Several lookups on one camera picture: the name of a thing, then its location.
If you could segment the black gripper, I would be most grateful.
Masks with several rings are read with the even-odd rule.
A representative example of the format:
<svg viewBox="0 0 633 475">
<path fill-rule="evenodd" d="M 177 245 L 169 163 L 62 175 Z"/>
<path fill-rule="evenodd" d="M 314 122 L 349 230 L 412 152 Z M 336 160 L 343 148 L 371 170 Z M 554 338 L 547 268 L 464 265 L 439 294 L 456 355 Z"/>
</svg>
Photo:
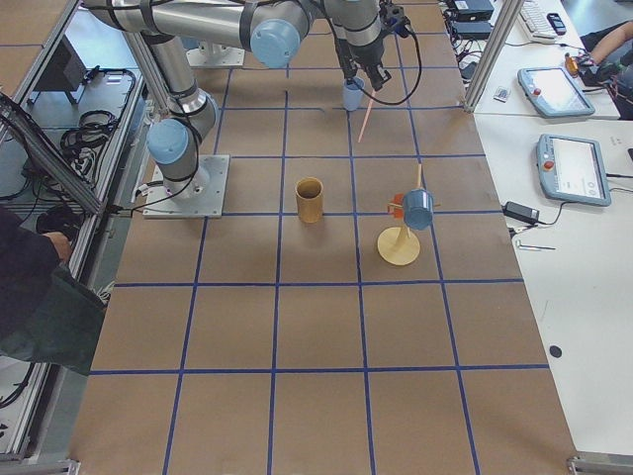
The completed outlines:
<svg viewBox="0 0 633 475">
<path fill-rule="evenodd" d="M 337 54 L 338 63 L 345 79 L 353 79 L 357 73 L 357 66 L 353 59 L 350 45 L 345 37 L 342 26 L 331 24 L 335 52 Z"/>
<path fill-rule="evenodd" d="M 349 45 L 352 57 L 365 69 L 373 90 L 381 90 L 391 79 L 391 73 L 384 68 L 382 58 L 385 51 L 382 42 L 371 42 L 364 46 Z"/>
</svg>

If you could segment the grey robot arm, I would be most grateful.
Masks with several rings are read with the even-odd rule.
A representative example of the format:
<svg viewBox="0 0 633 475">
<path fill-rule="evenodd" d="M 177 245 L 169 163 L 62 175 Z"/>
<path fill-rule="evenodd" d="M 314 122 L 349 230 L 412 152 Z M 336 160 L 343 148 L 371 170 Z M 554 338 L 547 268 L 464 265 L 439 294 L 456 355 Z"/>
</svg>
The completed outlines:
<svg viewBox="0 0 633 475">
<path fill-rule="evenodd" d="M 269 68 L 286 66 L 317 18 L 352 46 L 364 45 L 361 31 L 372 27 L 377 6 L 362 1 L 85 1 L 97 19 L 138 34 L 171 94 L 193 87 L 195 79 L 181 39 L 193 38 L 250 51 Z"/>
<path fill-rule="evenodd" d="M 147 145 L 166 196 L 180 204 L 209 191 L 198 146 L 218 116 L 194 69 L 242 66 L 247 53 L 268 68 L 284 68 L 315 20 L 323 19 L 346 83 L 354 83 L 359 70 L 374 89 L 390 78 L 383 39 L 395 23 L 384 1 L 109 1 L 90 9 L 137 37 L 146 51 L 145 70 L 165 89 L 173 118 L 151 128 Z"/>
</svg>

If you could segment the seated person's forearm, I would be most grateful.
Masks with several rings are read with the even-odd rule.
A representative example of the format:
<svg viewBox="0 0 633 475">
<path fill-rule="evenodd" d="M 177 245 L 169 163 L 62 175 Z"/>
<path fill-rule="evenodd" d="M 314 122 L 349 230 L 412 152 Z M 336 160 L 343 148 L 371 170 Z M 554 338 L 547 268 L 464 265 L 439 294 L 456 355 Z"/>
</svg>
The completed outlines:
<svg viewBox="0 0 633 475">
<path fill-rule="evenodd" d="M 581 41 L 592 60 L 602 63 L 614 51 L 632 40 L 632 21 L 622 22 L 598 32 L 581 36 Z"/>
</svg>

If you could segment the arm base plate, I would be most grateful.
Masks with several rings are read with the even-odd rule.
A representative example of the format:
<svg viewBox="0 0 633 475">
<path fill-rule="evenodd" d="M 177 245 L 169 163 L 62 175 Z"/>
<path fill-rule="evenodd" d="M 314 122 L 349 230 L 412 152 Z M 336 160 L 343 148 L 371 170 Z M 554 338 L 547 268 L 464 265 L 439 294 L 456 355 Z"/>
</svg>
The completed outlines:
<svg viewBox="0 0 633 475">
<path fill-rule="evenodd" d="M 147 192 L 148 205 L 141 209 L 148 219 L 220 218 L 223 214 L 229 169 L 227 154 L 202 154 L 192 181 L 164 181 L 158 165 L 152 179 L 160 181 Z"/>
<path fill-rule="evenodd" d="M 242 68 L 244 54 L 241 48 L 199 42 L 197 47 L 187 51 L 187 59 L 193 68 Z"/>
</svg>

